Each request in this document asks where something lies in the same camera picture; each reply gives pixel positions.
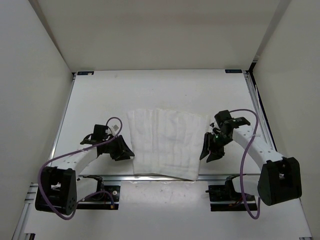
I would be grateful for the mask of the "white skirt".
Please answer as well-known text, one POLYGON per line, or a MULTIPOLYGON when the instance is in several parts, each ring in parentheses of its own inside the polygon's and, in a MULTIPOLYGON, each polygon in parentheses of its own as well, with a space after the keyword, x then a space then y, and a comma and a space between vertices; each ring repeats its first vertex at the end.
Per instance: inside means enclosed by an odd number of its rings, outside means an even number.
POLYGON ((133 173, 196 181, 210 117, 166 109, 127 112, 133 173))

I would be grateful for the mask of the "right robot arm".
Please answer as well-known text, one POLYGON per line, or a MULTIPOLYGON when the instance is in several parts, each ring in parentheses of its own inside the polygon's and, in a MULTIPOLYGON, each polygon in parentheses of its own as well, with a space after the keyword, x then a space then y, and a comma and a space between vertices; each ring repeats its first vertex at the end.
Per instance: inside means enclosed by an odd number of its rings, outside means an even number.
POLYGON ((223 194, 230 200, 247 195, 258 197, 265 205, 299 199, 302 196, 300 164, 294 157, 285 157, 272 149, 257 135, 258 126, 252 126, 245 117, 232 117, 229 110, 218 112, 211 123, 212 131, 204 135, 200 159, 213 162, 225 155, 225 146, 235 142, 243 149, 240 171, 228 177, 223 194), (244 161, 250 156, 260 170, 258 178, 244 174, 244 161))

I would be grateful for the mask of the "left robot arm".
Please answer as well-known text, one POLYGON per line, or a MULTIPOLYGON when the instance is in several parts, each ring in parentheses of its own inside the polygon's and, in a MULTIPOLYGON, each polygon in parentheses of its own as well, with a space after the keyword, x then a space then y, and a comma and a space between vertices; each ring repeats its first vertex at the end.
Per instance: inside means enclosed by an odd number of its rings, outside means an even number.
POLYGON ((84 149, 65 154, 57 166, 42 166, 38 173, 38 189, 35 209, 55 213, 64 220, 71 219, 80 202, 109 201, 115 208, 115 198, 107 191, 103 177, 82 171, 101 155, 109 155, 114 161, 132 159, 135 154, 124 138, 108 125, 96 124, 93 132, 81 141, 84 149))

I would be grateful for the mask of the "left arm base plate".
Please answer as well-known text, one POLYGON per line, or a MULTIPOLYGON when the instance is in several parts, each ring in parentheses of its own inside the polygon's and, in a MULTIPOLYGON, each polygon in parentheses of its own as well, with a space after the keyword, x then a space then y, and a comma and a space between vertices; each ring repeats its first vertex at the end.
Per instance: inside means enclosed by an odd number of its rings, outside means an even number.
POLYGON ((119 209, 120 185, 107 185, 101 176, 85 175, 78 177, 77 210, 110 210, 119 209))

